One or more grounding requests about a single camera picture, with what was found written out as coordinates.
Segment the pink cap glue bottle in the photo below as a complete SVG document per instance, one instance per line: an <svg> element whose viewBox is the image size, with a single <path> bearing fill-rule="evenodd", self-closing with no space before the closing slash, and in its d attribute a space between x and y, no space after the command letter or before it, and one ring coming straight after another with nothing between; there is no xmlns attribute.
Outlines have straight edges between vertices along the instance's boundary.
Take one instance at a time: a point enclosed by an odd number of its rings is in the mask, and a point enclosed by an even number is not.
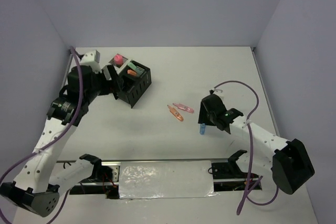
<svg viewBox="0 0 336 224"><path fill-rule="evenodd" d="M120 55L120 54L116 54L114 57L113 57L113 60L114 60L114 63L116 66L121 66L123 65L123 56Z"/></svg>

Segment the blue utility knife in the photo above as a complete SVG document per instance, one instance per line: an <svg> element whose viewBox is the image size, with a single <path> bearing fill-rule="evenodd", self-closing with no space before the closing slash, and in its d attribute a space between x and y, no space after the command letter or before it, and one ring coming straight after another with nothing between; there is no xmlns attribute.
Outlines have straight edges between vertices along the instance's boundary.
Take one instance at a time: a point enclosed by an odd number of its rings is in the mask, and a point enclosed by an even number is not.
<svg viewBox="0 0 336 224"><path fill-rule="evenodd" d="M200 128L199 128L200 135L204 135L205 130L206 130L206 124L205 123L200 124Z"/></svg>

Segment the orange cap highlighter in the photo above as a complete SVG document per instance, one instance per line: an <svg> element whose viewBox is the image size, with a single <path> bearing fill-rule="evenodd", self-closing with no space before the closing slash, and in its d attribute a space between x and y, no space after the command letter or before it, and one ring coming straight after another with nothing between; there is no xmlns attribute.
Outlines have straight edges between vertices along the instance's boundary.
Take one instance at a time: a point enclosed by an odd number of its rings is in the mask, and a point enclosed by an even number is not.
<svg viewBox="0 0 336 224"><path fill-rule="evenodd" d="M129 75L131 75L131 76L134 76L134 77L137 76L137 73L136 73L134 70L131 70L131 69L129 69L129 70L127 71L127 74L129 74Z"/></svg>

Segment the green highlighter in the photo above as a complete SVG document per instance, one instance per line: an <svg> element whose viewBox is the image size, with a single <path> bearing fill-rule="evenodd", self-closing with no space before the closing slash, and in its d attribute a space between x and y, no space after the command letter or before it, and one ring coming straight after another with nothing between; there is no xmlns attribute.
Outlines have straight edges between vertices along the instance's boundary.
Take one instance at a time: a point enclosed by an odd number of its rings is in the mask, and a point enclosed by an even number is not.
<svg viewBox="0 0 336 224"><path fill-rule="evenodd" d="M140 70L137 68L137 66L134 64L134 63L132 63L132 62L129 62L128 63L128 66L133 70L133 71L135 71L135 72L139 72Z"/></svg>

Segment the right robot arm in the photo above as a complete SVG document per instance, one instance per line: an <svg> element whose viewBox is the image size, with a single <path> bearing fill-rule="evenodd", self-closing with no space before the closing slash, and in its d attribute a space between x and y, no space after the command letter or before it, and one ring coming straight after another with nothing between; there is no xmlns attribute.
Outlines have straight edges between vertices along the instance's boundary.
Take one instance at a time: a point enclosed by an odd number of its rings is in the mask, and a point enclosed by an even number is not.
<svg viewBox="0 0 336 224"><path fill-rule="evenodd" d="M201 100L198 122L215 126L240 142L252 138L254 148L271 163L275 185L288 195L315 174L308 152L300 140L287 140L248 122L247 117L237 109L226 109L222 99L214 93Z"/></svg>

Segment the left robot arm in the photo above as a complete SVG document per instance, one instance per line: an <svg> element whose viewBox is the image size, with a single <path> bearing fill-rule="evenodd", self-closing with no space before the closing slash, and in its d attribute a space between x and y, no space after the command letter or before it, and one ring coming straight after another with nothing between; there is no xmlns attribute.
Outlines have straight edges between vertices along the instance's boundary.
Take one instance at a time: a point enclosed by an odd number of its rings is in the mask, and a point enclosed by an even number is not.
<svg viewBox="0 0 336 224"><path fill-rule="evenodd" d="M104 66L98 73L90 66L73 67L67 75L67 84L50 105L45 127L32 154L24 160L22 171L12 182L1 184L1 196L20 208L47 217L56 208L60 196L82 180L112 182L115 171L89 154L83 154L55 176L52 171L92 101L99 95L119 91L121 85L122 80L112 65Z"/></svg>

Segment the white slotted container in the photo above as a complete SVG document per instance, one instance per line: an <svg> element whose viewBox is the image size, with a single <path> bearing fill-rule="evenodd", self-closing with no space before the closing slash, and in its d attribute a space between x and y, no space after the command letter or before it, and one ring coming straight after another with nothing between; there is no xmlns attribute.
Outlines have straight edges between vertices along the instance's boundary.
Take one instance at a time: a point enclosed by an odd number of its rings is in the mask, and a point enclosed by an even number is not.
<svg viewBox="0 0 336 224"><path fill-rule="evenodd" d="M130 61L131 59L126 58L121 54L116 54L110 59L109 64L113 65L117 74L119 74L123 71L123 69L128 65Z"/></svg>

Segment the pink utility knife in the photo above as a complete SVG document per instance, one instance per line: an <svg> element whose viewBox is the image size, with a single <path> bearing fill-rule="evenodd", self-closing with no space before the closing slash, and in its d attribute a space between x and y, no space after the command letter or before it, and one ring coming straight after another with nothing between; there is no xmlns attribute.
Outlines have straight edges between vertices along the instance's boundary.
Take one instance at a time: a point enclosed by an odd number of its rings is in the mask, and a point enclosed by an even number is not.
<svg viewBox="0 0 336 224"><path fill-rule="evenodd" d="M194 113L194 110L190 108L189 106L183 105L181 103L173 103L173 105L177 107L178 109L185 111L187 113L191 113L191 114Z"/></svg>

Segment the silver foil covered plate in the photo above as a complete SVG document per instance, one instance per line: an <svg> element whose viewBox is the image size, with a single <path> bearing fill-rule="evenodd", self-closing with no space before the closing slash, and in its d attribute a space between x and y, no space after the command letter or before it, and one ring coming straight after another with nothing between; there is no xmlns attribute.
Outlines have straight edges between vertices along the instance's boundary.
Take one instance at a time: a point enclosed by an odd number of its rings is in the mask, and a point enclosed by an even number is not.
<svg viewBox="0 0 336 224"><path fill-rule="evenodd" d="M204 198L215 196L210 161L123 162L121 199Z"/></svg>

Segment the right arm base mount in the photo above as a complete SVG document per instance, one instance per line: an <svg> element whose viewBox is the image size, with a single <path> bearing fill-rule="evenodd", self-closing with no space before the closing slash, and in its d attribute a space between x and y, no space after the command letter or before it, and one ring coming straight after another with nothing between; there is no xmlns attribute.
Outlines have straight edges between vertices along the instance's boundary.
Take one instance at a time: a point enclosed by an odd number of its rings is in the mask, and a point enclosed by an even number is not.
<svg viewBox="0 0 336 224"><path fill-rule="evenodd" d="M244 191L247 184L247 173L234 162L211 163L207 172L212 175L215 192Z"/></svg>

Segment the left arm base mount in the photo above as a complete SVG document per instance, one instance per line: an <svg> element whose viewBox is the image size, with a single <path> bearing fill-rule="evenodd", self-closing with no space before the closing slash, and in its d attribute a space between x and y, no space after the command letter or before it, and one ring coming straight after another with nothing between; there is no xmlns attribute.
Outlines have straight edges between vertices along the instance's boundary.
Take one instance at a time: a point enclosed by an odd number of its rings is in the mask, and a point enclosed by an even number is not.
<svg viewBox="0 0 336 224"><path fill-rule="evenodd" d="M100 177L87 178L73 186L70 195L100 195L105 199L119 199L120 164L102 164Z"/></svg>

